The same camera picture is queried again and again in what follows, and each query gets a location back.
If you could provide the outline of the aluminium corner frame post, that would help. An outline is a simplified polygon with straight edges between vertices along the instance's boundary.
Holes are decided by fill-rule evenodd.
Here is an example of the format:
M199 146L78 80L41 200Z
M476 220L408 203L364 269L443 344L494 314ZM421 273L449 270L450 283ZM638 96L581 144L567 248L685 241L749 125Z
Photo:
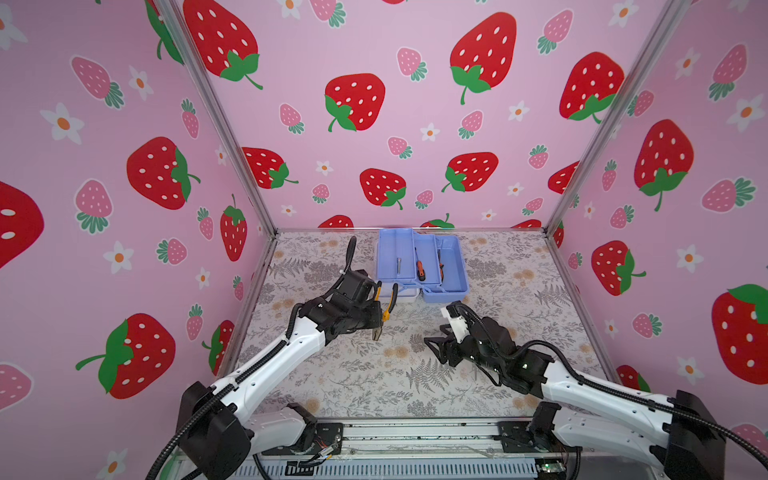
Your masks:
M247 160L241 150L232 126L226 116L226 112L213 88L209 72L206 70L199 52L194 44L189 28L183 18L182 8L177 1L159 0L156 2L164 17L166 27L172 41L176 44L185 66L193 80L205 108L211 118L214 128L221 140L226 153L233 164L233 168L242 183L242 186L261 221L266 234L274 239L278 231L263 201L259 188Z
M557 204L547 227L543 229L547 241L554 240L556 227L564 220L576 195L589 179L595 164L610 143L611 134L615 127L623 120L633 95L652 72L667 43L674 35L676 28L689 8L689 1L670 0L665 2L642 48L638 51L631 69L626 74L625 81L619 89L616 99L611 104L608 113L585 150L565 194Z

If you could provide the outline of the white lid blue tool box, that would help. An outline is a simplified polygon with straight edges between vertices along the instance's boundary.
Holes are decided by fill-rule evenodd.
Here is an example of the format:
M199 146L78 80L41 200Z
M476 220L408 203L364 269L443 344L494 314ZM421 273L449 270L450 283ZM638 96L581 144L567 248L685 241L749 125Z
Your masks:
M385 297L398 286L397 300L448 304L464 299L470 286L459 238L419 233L409 228L383 229L376 245L376 279Z

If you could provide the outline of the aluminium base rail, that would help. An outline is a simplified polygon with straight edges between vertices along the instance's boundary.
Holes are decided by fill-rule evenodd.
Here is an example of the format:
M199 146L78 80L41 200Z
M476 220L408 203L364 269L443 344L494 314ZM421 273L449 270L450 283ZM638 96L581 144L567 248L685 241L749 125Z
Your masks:
M599 417L570 413L556 425L565 445L522 443L517 418L329 419L325 461L287 449L247 458L236 479L663 479L644 463L648 438Z

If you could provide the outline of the orange handled pliers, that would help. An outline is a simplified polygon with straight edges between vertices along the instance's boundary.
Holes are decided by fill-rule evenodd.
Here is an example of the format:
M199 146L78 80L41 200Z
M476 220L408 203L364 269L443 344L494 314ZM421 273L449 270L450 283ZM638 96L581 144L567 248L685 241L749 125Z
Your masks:
M440 280L441 280L441 282L444 282L444 280L445 280L445 270L444 270L444 268L445 267L444 267L444 263L442 261L442 248L441 247L437 248L437 256L438 256L438 266L439 266L439 270L440 270Z

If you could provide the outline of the aluminium corner frame post right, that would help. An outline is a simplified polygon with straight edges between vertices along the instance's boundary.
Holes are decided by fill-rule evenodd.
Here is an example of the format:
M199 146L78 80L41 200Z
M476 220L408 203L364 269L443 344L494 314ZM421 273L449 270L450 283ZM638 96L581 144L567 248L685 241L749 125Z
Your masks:
M565 194L557 204L547 227L543 229L547 241L554 240L556 227L564 220L576 195L589 179L595 164L610 143L611 134L615 127L623 120L633 95L652 72L667 43L674 35L676 28L689 8L689 1L670 0L665 2L642 48L638 51L631 69L626 74L625 81L619 89L616 99L611 104L608 113L585 150Z

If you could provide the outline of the orange screwdriver long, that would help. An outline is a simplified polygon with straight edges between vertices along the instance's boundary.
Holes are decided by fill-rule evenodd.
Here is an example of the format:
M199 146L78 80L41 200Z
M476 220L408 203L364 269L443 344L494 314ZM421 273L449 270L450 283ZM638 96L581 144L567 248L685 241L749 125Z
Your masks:
M417 279L420 282L424 282L426 280L426 271L421 260L416 260L416 272Z

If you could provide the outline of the yellow handled pliers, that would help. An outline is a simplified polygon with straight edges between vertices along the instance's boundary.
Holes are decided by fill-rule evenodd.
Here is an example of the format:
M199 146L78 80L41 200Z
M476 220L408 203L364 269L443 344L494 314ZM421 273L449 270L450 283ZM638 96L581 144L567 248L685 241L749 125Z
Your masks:
M391 291L391 295L389 297L389 302L387 306L381 308L381 321L378 327L373 330L373 333L372 333L373 341L378 341L380 339L383 331L383 325L390 319L391 313L396 306L398 294L399 294L399 284L394 283L392 286L392 291Z

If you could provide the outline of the aluminium corner frame post left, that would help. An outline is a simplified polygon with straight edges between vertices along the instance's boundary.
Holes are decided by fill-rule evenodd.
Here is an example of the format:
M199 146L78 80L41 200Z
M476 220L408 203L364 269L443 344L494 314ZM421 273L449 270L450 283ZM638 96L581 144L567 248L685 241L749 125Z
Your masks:
M182 8L177 1L159 0L156 2L164 17L166 27L172 41L176 44L185 66L193 80L205 108L211 118L214 128L221 140L226 153L233 164L233 168L242 183L242 186L261 221L266 234L274 239L278 231L263 201L259 188L247 160L241 150L232 126L226 116L226 112L213 88L209 72L206 70L199 52L194 44L189 28L183 18Z

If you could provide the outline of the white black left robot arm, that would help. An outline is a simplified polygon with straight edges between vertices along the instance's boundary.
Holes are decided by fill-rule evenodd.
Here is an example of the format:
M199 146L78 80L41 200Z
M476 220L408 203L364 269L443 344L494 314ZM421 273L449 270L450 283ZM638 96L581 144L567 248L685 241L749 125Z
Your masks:
M306 359L341 335L371 331L381 336L388 310L378 299L380 284L355 270L357 239L350 238L339 278L323 294L295 304L283 335L240 368L205 387L196 382L183 394L176 432L147 474L155 479L176 450L195 465L189 478L228 479L247 458L262 478L269 475L259 455L278 447L309 450L316 437L316 418L291 403L278 412L247 421L266 396Z

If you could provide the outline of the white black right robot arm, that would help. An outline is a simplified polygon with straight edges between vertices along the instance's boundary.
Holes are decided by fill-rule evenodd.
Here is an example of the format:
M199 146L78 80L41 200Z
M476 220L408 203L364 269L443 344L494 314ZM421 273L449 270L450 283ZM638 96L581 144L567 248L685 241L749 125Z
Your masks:
M539 399L527 428L532 444L613 453L669 479L724 478L729 443L767 463L757 445L719 425L693 394L653 394L580 372L554 344L518 345L493 318L460 301L441 313L441 336L424 340L440 363L471 362L495 386Z

